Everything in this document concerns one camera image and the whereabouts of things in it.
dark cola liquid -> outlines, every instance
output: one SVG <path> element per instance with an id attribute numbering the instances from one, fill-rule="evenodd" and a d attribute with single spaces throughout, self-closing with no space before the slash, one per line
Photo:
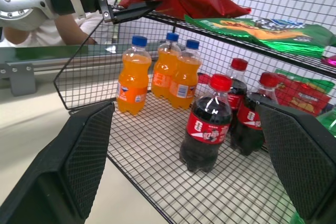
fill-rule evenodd
<path id="1" fill-rule="evenodd" d="M 245 107 L 256 111 L 256 101 L 274 102 L 270 97 L 259 93 L 252 93 L 243 100 Z M 250 155 L 253 151 L 260 149 L 265 141 L 262 130 L 255 130 L 242 124 L 238 119 L 231 124 L 231 147 L 239 148 L 245 156 Z"/>
<path id="2" fill-rule="evenodd" d="M 216 125 L 226 125 L 231 121 L 229 105 L 218 101 L 212 101 L 210 97 L 204 97 L 194 102 L 192 112 L 203 122 Z M 217 114 L 211 114 L 213 109 L 218 110 Z M 201 169 L 209 172 L 218 157 L 220 144 L 207 144 L 194 139 L 185 131 L 185 139 L 181 144 L 180 160 L 187 164 L 187 169 L 191 172 Z"/>
<path id="3" fill-rule="evenodd" d="M 236 94 L 236 95 L 242 95 L 245 96 L 247 92 L 247 86 L 244 82 L 239 81 L 235 78 L 232 79 L 232 87 L 230 88 L 229 94 Z M 238 110 L 232 110 L 232 122 L 229 128 L 229 131 L 232 130 L 232 125 L 237 120 L 237 112 Z"/>

red snack package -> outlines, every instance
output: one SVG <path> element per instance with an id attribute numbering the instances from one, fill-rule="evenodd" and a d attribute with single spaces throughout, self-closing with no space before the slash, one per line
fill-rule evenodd
<path id="1" fill-rule="evenodd" d="M 308 84 L 292 81 L 279 74 L 280 85 L 275 90 L 280 105 L 289 106 L 317 116 L 328 104 L 330 97 Z"/>
<path id="2" fill-rule="evenodd" d="M 157 12 L 171 17 L 184 19 L 184 15 L 192 18 L 235 18 L 249 14 L 250 8 L 243 8 L 231 0 L 122 0 L 119 5 L 129 5 L 142 1 L 162 1 Z"/>

white shirt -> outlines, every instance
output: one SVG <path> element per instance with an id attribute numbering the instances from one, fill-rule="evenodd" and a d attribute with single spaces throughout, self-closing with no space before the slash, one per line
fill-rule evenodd
<path id="1" fill-rule="evenodd" d="M 102 20 L 102 15 L 99 12 L 88 13 L 86 18 L 78 19 L 76 14 L 73 14 L 75 22 L 80 27 L 80 29 L 86 33 L 90 34 L 95 27 Z M 99 39 L 101 36 L 91 36 L 98 44 L 100 44 Z M 28 38 L 21 44 L 15 45 L 10 43 L 6 38 L 0 42 L 0 47 L 46 47 L 46 46 L 65 46 L 58 30 L 56 28 L 55 22 L 53 20 L 46 20 L 39 28 L 31 31 Z"/>

orange bottle label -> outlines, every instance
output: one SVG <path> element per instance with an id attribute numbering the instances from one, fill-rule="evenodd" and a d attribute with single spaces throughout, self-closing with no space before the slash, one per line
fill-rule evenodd
<path id="1" fill-rule="evenodd" d="M 129 103 L 143 102 L 146 99 L 147 87 L 145 88 L 130 88 L 118 82 L 117 98 Z"/>
<path id="2" fill-rule="evenodd" d="M 172 82 L 171 76 L 165 76 L 164 74 L 154 71 L 153 84 L 158 87 L 168 88 Z"/>
<path id="3" fill-rule="evenodd" d="M 192 98 L 195 95 L 196 85 L 194 86 L 187 86 L 177 84 L 175 81 L 172 81 L 169 92 L 178 97 L 178 98 Z"/>

blue bottle cap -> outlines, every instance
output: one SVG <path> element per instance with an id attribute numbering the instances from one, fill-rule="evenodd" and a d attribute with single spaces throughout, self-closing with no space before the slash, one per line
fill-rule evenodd
<path id="1" fill-rule="evenodd" d="M 134 35 L 132 44 L 138 47 L 145 47 L 147 45 L 147 38 L 139 35 Z"/>
<path id="2" fill-rule="evenodd" d="M 178 41 L 179 40 L 179 35 L 175 34 L 175 33 L 167 33 L 167 40 L 171 40 L 171 41 Z"/>
<path id="3" fill-rule="evenodd" d="M 191 49 L 198 49 L 199 43 L 200 42 L 197 40 L 189 39 L 187 40 L 187 44 L 185 46 Z"/>

